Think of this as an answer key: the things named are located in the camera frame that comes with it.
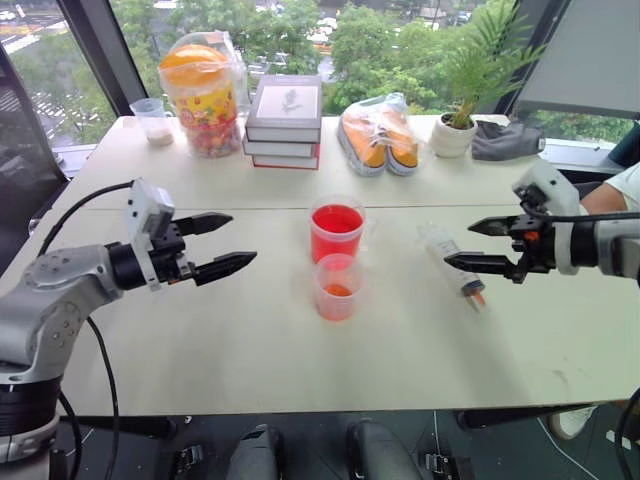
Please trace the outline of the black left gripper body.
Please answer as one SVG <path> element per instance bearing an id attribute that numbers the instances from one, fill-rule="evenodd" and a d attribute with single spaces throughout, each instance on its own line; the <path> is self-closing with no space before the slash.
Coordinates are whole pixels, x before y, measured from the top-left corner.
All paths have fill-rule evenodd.
<path id="1" fill-rule="evenodd" d="M 185 236 L 194 235 L 193 221 L 172 221 L 152 237 L 150 259 L 160 284 L 192 279 L 195 264 L 186 258 Z"/>

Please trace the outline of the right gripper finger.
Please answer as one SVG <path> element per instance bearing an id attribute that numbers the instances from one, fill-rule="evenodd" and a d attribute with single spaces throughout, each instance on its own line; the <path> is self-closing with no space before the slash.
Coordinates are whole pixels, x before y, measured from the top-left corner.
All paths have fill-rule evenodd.
<path id="1" fill-rule="evenodd" d="M 486 217 L 471 224 L 467 230 L 492 237 L 512 237 L 513 226 L 519 215 Z"/>
<path id="2" fill-rule="evenodd" d="M 461 271 L 503 277 L 511 277 L 516 269 L 516 264 L 505 255 L 459 252 L 446 256 L 444 262 Z"/>

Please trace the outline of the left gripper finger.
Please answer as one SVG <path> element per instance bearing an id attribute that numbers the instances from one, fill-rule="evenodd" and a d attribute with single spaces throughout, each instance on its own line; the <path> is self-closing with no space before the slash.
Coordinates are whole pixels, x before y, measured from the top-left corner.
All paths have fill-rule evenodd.
<path id="1" fill-rule="evenodd" d="M 176 226 L 182 236 L 203 235 L 213 232 L 233 220 L 231 215 L 205 212 L 193 216 L 175 219 L 172 223 Z"/>
<path id="2" fill-rule="evenodd" d="M 218 256 L 212 262 L 196 266 L 192 279 L 197 286 L 215 282 L 245 268 L 256 256 L 256 252 L 240 251 Z"/>

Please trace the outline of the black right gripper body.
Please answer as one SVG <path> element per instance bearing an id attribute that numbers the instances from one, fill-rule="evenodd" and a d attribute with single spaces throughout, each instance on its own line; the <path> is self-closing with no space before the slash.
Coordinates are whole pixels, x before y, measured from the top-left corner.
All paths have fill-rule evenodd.
<path id="1" fill-rule="evenodd" d="M 529 215 L 509 218 L 507 235 L 521 257 L 507 266 L 504 277 L 522 284 L 529 273 L 548 274 L 555 268 L 555 230 L 550 222 Z"/>

